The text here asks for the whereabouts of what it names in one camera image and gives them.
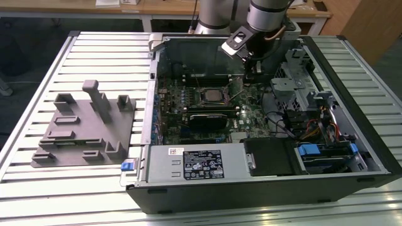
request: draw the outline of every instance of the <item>warning symbol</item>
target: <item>warning symbol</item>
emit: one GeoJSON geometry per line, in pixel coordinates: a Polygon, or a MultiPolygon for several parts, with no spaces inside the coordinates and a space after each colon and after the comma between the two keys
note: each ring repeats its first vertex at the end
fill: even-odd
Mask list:
{"type": "Polygon", "coordinates": [[[185,164],[184,170],[192,170],[192,164],[191,164],[191,163],[186,163],[186,164],[185,164]]]}

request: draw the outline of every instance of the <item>table leg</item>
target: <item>table leg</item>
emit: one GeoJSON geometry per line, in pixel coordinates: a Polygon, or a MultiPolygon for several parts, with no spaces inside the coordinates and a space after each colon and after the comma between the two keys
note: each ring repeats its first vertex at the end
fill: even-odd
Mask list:
{"type": "Polygon", "coordinates": [[[150,15],[140,15],[140,20],[142,21],[144,32],[152,32],[150,15]]]}
{"type": "Polygon", "coordinates": [[[308,35],[319,35],[320,30],[325,24],[327,18],[315,18],[315,22],[309,28],[308,35]]]}

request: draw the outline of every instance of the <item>aluminum extrusion table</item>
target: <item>aluminum extrusion table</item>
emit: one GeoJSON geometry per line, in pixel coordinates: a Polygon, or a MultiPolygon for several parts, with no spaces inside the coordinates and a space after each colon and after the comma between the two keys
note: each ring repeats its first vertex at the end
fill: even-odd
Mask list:
{"type": "MultiPolygon", "coordinates": [[[[54,111],[52,100],[66,91],[74,99],[86,99],[80,91],[86,79],[98,80],[98,90],[108,98],[128,94],[136,99],[129,157],[138,156],[150,62],[148,36],[149,33],[80,32],[66,38],[0,152],[0,225],[400,225],[400,179],[337,202],[146,215],[118,185],[118,165],[32,168],[30,157],[54,111]]],[[[333,37],[313,40],[402,161],[402,102],[347,41],[333,37]]]]}

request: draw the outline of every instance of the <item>circuit board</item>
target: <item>circuit board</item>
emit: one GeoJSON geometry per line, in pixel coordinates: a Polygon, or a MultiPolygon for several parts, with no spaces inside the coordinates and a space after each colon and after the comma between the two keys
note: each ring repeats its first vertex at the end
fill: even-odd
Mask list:
{"type": "Polygon", "coordinates": [[[269,136],[267,120],[260,108],[261,85],[244,87],[240,77],[228,79],[223,87],[186,87],[181,80],[158,82],[161,134],[164,145],[237,143],[240,139],[269,136]],[[227,107],[229,111],[223,129],[193,131],[186,109],[227,107]]]}

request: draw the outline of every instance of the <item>barcode label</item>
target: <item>barcode label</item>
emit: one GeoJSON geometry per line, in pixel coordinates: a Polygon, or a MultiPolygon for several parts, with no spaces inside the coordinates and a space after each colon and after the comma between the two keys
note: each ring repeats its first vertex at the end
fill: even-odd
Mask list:
{"type": "Polygon", "coordinates": [[[182,155],[184,148],[181,147],[170,147],[169,155],[182,155]]]}

